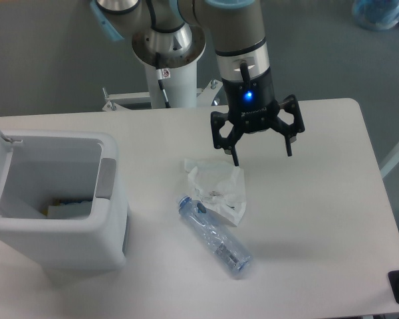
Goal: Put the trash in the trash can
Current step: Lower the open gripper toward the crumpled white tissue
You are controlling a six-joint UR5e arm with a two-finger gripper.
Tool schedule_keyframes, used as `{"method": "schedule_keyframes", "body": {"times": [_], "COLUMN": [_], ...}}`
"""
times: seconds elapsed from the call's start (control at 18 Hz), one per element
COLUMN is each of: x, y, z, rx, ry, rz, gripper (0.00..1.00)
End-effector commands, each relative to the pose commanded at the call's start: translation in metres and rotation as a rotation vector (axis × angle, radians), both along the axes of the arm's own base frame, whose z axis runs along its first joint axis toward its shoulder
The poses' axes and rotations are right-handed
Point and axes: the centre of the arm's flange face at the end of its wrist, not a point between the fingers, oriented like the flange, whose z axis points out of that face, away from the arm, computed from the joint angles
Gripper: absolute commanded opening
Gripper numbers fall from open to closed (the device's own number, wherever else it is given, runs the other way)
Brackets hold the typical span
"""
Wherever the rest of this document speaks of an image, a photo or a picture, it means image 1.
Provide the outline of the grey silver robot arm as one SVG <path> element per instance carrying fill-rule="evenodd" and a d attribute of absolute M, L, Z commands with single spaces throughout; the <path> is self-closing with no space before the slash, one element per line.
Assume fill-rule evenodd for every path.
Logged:
<path fill-rule="evenodd" d="M 275 98 L 258 1 L 93 1 L 113 31 L 155 71 L 194 63 L 209 31 L 229 110 L 211 113 L 213 145 L 236 156 L 244 134 L 274 130 L 290 146 L 305 125 L 297 98 Z"/>

